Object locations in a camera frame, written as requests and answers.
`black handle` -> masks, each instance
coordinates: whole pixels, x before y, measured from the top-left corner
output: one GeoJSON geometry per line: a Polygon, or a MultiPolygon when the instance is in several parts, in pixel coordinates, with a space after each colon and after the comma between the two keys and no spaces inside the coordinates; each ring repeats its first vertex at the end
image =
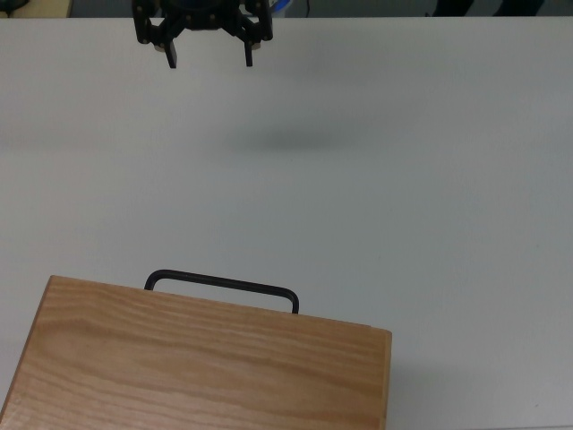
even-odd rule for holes
{"type": "Polygon", "coordinates": [[[217,278],[215,276],[198,275],[186,271],[170,271],[167,269],[154,271],[145,282],[145,289],[152,291],[159,280],[181,280],[195,284],[213,285],[215,287],[240,289],[252,293],[268,294],[270,296],[284,297],[293,304],[293,314],[298,314],[298,296],[288,288],[272,287],[271,285],[255,284],[243,280],[217,278]]]}

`background object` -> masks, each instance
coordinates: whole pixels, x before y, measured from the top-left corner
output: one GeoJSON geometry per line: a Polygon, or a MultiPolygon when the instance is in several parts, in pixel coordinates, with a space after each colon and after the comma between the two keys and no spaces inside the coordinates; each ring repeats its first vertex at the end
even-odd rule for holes
{"type": "MultiPolygon", "coordinates": [[[[492,16],[501,0],[476,0],[467,16],[492,16]]],[[[312,18],[424,16],[436,8],[436,0],[311,0],[312,18]]],[[[306,2],[294,0],[287,18],[303,18],[306,2]]],[[[573,15],[570,0],[546,0],[539,16],[573,15]]],[[[73,0],[73,17],[131,17],[131,0],[73,0]]]]}
{"type": "Polygon", "coordinates": [[[70,16],[73,0],[30,0],[23,7],[13,11],[11,18],[67,18],[70,16]]]}

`table surface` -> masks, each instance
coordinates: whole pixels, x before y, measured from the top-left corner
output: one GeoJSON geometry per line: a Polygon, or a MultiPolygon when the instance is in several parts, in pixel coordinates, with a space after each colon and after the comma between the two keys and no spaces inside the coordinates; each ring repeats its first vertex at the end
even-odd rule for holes
{"type": "MultiPolygon", "coordinates": [[[[71,10],[72,0],[30,0],[12,18],[67,18],[71,10]]],[[[0,12],[0,18],[6,18],[6,13],[0,12]]]]}
{"type": "Polygon", "coordinates": [[[572,22],[0,22],[0,393],[49,275],[168,268],[393,331],[388,429],[573,426],[572,22]]]}

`wood grain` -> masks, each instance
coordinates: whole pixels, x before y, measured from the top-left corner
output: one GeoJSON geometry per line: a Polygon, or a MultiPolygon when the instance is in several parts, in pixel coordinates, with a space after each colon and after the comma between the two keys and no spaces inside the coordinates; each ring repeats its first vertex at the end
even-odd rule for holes
{"type": "Polygon", "coordinates": [[[391,334],[52,277],[2,430],[379,430],[391,334]]]}

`box lid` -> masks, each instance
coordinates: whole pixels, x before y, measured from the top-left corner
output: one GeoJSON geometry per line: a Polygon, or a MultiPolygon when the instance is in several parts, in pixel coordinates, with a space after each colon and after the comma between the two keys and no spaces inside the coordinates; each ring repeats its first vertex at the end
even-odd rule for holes
{"type": "Polygon", "coordinates": [[[391,334],[52,277],[0,429],[379,430],[391,334]]]}

